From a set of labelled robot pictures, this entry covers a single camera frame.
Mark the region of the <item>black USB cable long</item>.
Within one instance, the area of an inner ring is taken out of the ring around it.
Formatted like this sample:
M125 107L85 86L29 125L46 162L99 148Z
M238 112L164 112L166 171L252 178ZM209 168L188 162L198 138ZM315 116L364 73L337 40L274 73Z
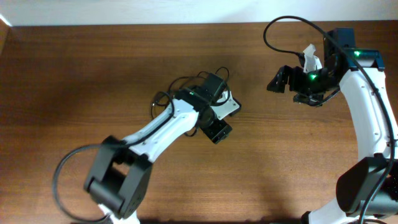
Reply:
M194 76L182 76L182 77L178 77L176 78L174 81L171 82L171 84L169 85L167 91L164 93L162 91L158 92L155 94L152 102L150 103L150 117L151 119L155 118L155 114L154 114L154 108L156 106L160 106L160 107L164 107L166 108L168 103L161 103L160 101L162 100L163 97L166 97L167 95L173 95L177 90L182 90L185 87L188 86L188 84L190 82L193 82L194 80L198 80L198 79L205 79L206 77L202 76L202 74L207 74L209 75L210 72L207 71L200 71L198 72L196 75ZM176 89L173 90L172 87L175 85L175 83L177 83L180 80L184 80L184 82Z

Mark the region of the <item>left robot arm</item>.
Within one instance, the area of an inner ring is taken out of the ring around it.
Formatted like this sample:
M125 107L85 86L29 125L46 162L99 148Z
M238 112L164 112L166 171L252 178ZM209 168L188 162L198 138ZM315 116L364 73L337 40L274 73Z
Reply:
M227 81L213 73L199 85L169 90L163 112L138 132L99 146L83 188L104 213L103 223L138 223L152 166L181 135L201 129L218 144L231 132L224 120L241 109Z

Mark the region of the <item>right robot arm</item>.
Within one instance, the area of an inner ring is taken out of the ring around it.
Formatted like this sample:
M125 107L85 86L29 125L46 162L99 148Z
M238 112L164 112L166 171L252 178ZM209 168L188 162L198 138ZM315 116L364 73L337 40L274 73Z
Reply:
M268 84L290 90L294 101L319 107L342 93L358 143L358 162L339 177L332 201L304 213L301 223L381 223L397 214L397 123L386 92L385 66L378 50L361 49L351 28L323 39L324 58L309 45L298 67L283 66Z

